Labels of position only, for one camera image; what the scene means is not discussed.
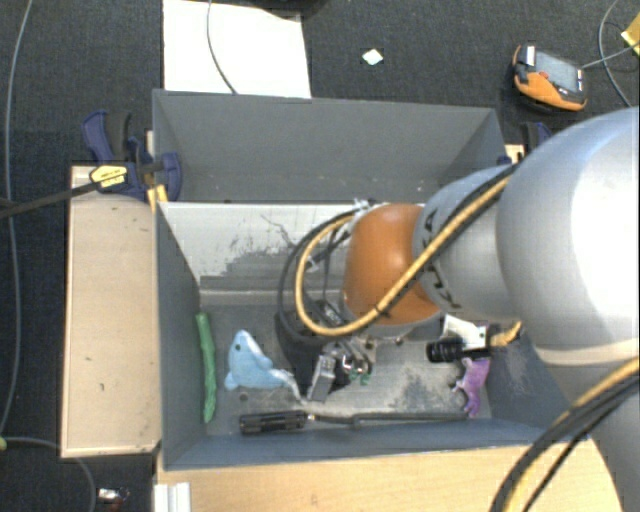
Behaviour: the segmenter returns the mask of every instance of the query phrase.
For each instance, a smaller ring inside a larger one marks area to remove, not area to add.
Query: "clamp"
[[[160,161],[153,157],[138,139],[129,137],[130,112],[109,114],[97,110],[83,121],[82,136],[98,165],[117,163],[126,168],[126,176],[119,183],[99,187],[98,191],[124,194],[146,201],[149,191],[164,185],[169,201],[176,201],[182,187],[182,169],[178,154],[163,153]]]

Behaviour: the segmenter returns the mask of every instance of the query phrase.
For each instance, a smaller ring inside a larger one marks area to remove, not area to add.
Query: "yellow cable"
[[[325,327],[323,325],[316,324],[307,314],[304,308],[303,301],[303,281],[304,271],[307,264],[307,260],[311,255],[311,252],[322,241],[322,239],[331,231],[338,229],[351,220],[351,217],[340,219],[327,226],[320,231],[309,244],[300,257],[298,266],[296,267],[295,274],[295,288],[294,288],[294,300],[296,306],[296,312],[298,316],[312,332],[321,336],[346,336],[352,334],[355,331],[369,325],[376,320],[391,302],[398,296],[402,289],[409,284],[411,279],[418,273],[418,271],[429,261],[429,259],[436,253],[436,251],[442,247],[442,245],[449,239],[449,237],[462,226],[476,211],[478,211],[487,202],[491,201],[497,194],[499,194],[507,185],[510,176],[503,178],[498,183],[489,188],[486,192],[475,199],[471,204],[466,206],[458,215],[456,215],[451,222],[449,222],[432,240],[427,247],[422,251],[420,256],[409,266],[405,273],[398,279],[398,281],[389,289],[389,291],[378,301],[378,303],[365,313],[360,318],[353,322],[341,325],[339,327]]]
[[[491,337],[492,347],[506,347],[509,343],[518,337],[518,333],[522,329],[522,322],[517,321],[508,331],[501,332]]]
[[[639,368],[640,368],[640,359],[638,357],[635,357],[632,360],[626,362],[620,368],[611,372],[607,377],[602,379],[595,386],[591,387],[587,392],[581,395],[575,402],[573,402],[573,404],[568,410],[563,412],[558,417],[558,419],[554,421],[553,425],[555,426],[558,423],[560,423],[562,420],[564,420],[569,415],[572,409],[576,407],[580,407],[585,403],[587,403],[589,400],[592,400],[595,397],[599,396],[601,393],[604,393],[606,390],[610,389],[612,386],[615,386],[616,384],[618,384],[625,378],[629,377],[633,373],[638,372]],[[531,477],[533,468],[536,465],[536,463],[540,461],[540,458],[542,457],[542,455],[545,454],[549,450],[549,448],[551,448],[551,446],[549,446],[545,451],[540,452],[538,454],[538,457],[535,459],[535,461],[531,463],[531,465],[526,469],[526,471],[522,474],[520,479],[513,486],[513,488],[511,489],[511,492],[509,493],[509,496],[507,496],[507,499],[505,500],[505,504],[503,507],[504,512],[515,512],[516,510],[518,510],[516,506],[519,503],[523,503],[525,501],[524,494],[525,494],[525,488],[527,487],[526,483]]]

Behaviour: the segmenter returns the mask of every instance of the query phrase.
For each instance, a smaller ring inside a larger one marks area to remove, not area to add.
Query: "gray bin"
[[[481,417],[450,423],[312,424],[242,437],[240,414],[300,408],[286,389],[224,389],[227,353],[249,331],[287,367],[275,330],[277,281],[291,244],[349,209],[355,197],[424,202],[443,184],[495,165],[504,145],[489,109],[342,100],[289,100],[155,91],[156,154],[178,151],[180,201],[157,215],[157,268],[166,469],[370,457],[529,443],[566,407],[526,338],[496,353]],[[329,293],[340,286],[337,257]],[[216,344],[217,408],[202,420],[203,364],[194,316]],[[369,386],[353,383],[310,412],[452,412],[462,370],[433,365],[437,323],[401,347],[384,345]]]

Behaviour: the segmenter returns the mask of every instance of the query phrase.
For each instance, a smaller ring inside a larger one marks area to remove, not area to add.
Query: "purple toy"
[[[457,380],[456,385],[451,391],[461,389],[467,395],[467,405],[464,412],[469,414],[470,418],[475,418],[480,412],[480,389],[484,386],[489,375],[489,359],[477,359],[475,361],[468,357],[462,358],[462,364],[466,371],[462,380]]]

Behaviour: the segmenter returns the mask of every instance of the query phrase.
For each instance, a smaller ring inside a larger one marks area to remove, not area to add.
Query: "green toy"
[[[204,408],[202,414],[204,422],[209,423],[213,419],[216,410],[216,349],[211,336],[209,318],[206,313],[196,315],[198,332],[200,333],[200,348],[202,349],[202,359],[204,361]]]

